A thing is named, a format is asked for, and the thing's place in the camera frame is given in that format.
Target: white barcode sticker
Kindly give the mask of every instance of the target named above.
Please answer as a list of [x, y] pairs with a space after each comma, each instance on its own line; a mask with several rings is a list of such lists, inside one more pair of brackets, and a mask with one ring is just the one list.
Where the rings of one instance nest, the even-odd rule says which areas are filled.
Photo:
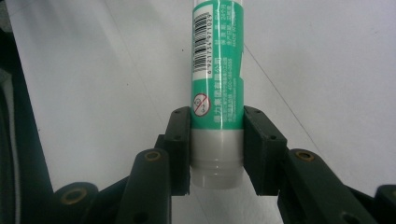
[[212, 78], [213, 6], [194, 12], [192, 80]]

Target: tube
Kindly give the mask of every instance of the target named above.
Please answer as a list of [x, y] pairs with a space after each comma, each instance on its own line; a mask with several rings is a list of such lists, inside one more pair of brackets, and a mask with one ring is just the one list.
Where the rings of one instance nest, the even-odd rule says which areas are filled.
[[195, 0], [192, 17], [191, 180], [232, 189], [242, 182], [242, 1]]

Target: green label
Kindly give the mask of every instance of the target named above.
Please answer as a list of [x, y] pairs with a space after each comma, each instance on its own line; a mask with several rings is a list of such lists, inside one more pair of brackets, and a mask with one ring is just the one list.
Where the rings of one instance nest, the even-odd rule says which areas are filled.
[[193, 11], [191, 127], [242, 129], [243, 9], [206, 1]]

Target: white surface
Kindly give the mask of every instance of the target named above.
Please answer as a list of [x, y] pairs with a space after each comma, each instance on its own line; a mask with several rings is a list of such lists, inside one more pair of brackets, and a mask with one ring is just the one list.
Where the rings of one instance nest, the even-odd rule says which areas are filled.
[[[129, 174], [189, 105], [192, 1], [8, 0], [54, 189]], [[245, 6], [245, 105], [349, 186], [396, 183], [396, 3]], [[191, 187], [174, 223], [281, 223], [276, 198]]]

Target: barcode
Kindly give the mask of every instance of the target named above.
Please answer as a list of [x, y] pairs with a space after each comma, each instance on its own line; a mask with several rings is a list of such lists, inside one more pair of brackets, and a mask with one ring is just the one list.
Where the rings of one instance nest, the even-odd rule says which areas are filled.
[[209, 12], [194, 19], [193, 71], [211, 74], [212, 16]]

